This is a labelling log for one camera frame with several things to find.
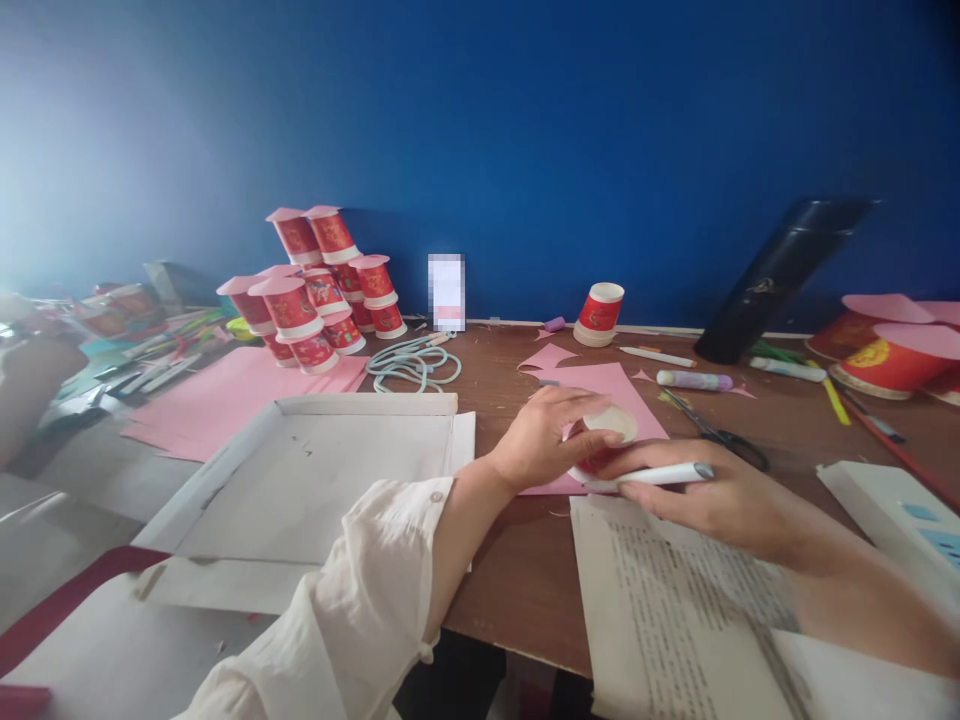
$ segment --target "blue wall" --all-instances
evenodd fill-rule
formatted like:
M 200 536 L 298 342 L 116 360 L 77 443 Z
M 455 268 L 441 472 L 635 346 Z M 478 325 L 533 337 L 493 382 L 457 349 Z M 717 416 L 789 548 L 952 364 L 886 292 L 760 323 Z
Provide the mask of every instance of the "blue wall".
M 426 307 L 703 325 L 808 193 L 886 200 L 782 327 L 844 292 L 960 297 L 960 90 L 911 0 L 116 0 L 0 6 L 0 280 L 49 296 L 281 262 L 263 218 L 350 208 Z

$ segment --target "white shirt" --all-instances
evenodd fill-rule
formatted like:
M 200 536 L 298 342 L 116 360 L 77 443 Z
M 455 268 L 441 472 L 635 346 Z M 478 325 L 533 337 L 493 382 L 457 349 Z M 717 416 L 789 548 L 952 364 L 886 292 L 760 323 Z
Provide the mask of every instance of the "white shirt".
M 433 534 L 453 478 L 376 483 L 343 518 L 323 568 L 250 647 L 219 663 L 180 718 L 396 718 L 418 659 L 433 584 Z

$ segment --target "wooden table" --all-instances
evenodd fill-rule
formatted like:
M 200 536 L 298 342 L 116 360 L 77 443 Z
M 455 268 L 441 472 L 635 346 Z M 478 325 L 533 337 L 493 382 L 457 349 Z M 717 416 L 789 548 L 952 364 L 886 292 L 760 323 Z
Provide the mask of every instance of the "wooden table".
M 536 341 L 533 327 L 471 325 L 444 347 L 463 361 L 463 373 L 448 388 L 460 396 L 460 410 L 477 412 L 477 456 L 489 452 L 539 383 L 517 365 L 552 342 L 580 357 L 562 363 L 619 362 L 627 375 L 644 369 L 650 377 L 671 366 L 629 356 L 618 344 L 655 346 L 694 357 L 692 340 L 665 335 L 618 335 L 607 348 L 586 348 L 569 330 Z M 378 350 L 390 342 L 375 341 Z M 781 347 L 803 349 L 796 341 Z M 684 391 L 695 409 L 715 427 L 743 435 L 763 449 L 771 474 L 798 495 L 857 530 L 853 521 L 816 477 L 817 465 L 853 460 L 897 465 L 886 448 L 860 423 L 839 424 L 820 385 L 749 367 L 723 367 L 699 361 L 698 372 L 722 372 L 746 381 L 756 400 L 740 395 Z M 658 399 L 655 383 L 633 380 L 672 438 L 692 438 L 697 429 L 677 408 Z M 368 378 L 361 390 L 369 390 Z M 403 391 L 404 383 L 396 389 Z M 927 396 L 894 402 L 858 395 L 865 405 L 908 438 L 905 448 L 929 472 L 949 483 L 960 499 L 960 410 Z M 590 656 L 566 497 L 514 500 L 494 524 L 447 615 L 444 627 L 499 647 L 590 677 Z

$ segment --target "black thermos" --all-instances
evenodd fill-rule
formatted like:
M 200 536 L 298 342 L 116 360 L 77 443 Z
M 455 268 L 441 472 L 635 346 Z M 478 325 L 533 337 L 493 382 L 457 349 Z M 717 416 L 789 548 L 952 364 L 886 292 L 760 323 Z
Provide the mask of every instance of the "black thermos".
M 694 352 L 721 365 L 737 363 L 776 312 L 877 202 L 860 197 L 795 202 L 697 340 Z

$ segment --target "yellow pencil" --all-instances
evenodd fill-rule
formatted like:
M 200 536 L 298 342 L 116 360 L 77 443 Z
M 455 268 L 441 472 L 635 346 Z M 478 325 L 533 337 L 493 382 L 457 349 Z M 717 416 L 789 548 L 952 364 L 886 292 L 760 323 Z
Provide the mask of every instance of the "yellow pencil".
M 816 360 L 807 360 L 806 364 L 810 367 L 820 367 Z M 840 402 L 840 396 L 837 395 L 837 389 L 833 386 L 833 381 L 829 376 L 823 381 L 823 387 L 827 390 L 827 397 L 830 398 L 833 411 L 837 414 L 837 420 L 840 421 L 841 425 L 850 425 L 850 416 L 847 415 L 847 409 Z

